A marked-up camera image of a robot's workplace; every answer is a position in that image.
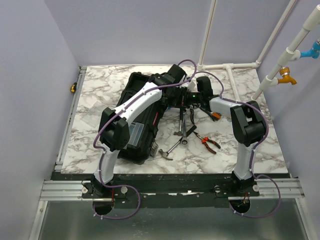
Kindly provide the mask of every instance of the pliers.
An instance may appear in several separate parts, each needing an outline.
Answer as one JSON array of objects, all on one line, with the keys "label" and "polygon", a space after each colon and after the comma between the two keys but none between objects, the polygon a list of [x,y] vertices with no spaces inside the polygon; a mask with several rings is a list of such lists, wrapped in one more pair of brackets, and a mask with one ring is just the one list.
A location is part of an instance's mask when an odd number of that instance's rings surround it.
[{"label": "pliers", "polygon": [[214,151],[213,149],[211,149],[211,147],[209,147],[209,145],[207,144],[207,142],[212,143],[213,145],[216,145],[216,147],[218,149],[221,149],[221,146],[216,142],[211,140],[210,138],[208,138],[207,136],[202,137],[199,133],[197,132],[193,132],[202,142],[203,145],[205,145],[206,149],[208,149],[209,152],[213,153],[213,154],[217,154],[216,151]]}]

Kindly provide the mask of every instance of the yellow tap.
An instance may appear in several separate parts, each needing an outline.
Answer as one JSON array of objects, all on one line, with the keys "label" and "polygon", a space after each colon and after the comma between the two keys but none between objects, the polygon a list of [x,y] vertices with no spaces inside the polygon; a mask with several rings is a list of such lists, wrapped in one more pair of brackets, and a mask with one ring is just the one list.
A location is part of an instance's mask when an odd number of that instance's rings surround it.
[{"label": "yellow tap", "polygon": [[284,66],[279,71],[282,79],[278,79],[278,84],[287,84],[291,83],[292,85],[297,84],[297,81],[290,77],[290,69],[287,66]]}]

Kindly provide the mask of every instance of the gray floor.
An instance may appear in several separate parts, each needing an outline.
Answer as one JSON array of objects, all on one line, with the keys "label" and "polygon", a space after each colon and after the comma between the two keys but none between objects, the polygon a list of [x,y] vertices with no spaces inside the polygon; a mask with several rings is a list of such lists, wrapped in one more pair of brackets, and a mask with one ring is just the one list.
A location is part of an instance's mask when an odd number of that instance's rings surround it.
[{"label": "gray floor", "polygon": [[[261,215],[275,200],[256,200],[248,213]],[[117,209],[124,215],[132,209]],[[41,240],[307,240],[294,199],[283,200],[278,212],[249,219],[228,208],[140,209],[126,220],[93,217],[89,202],[51,202]]]}]

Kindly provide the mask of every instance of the orange-handled pliers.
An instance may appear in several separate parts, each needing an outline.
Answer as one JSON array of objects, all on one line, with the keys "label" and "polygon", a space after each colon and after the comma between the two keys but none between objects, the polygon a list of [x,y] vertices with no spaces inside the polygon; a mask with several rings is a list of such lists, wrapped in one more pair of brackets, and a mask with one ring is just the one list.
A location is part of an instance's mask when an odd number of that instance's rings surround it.
[{"label": "orange-handled pliers", "polygon": [[211,149],[211,147],[209,147],[207,142],[212,143],[213,145],[216,145],[216,147],[218,149],[221,149],[221,146],[216,141],[211,140],[207,136],[202,137],[199,133],[197,133],[195,131],[193,133],[201,140],[202,144],[205,145],[206,149],[208,149],[209,152],[211,152],[213,154],[217,154],[217,152],[215,150],[213,150],[213,149]]}]

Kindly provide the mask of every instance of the hammer head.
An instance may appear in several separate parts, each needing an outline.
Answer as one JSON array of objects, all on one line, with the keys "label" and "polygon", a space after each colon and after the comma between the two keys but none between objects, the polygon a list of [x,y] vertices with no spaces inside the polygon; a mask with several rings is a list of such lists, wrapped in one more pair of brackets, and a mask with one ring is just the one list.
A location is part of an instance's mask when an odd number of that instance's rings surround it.
[{"label": "hammer head", "polygon": [[164,159],[167,159],[167,160],[170,160],[170,161],[172,161],[173,160],[173,158],[169,158],[168,157],[168,153],[167,152],[164,152],[162,149],[159,149],[159,153],[161,154],[161,156],[164,158]]}]

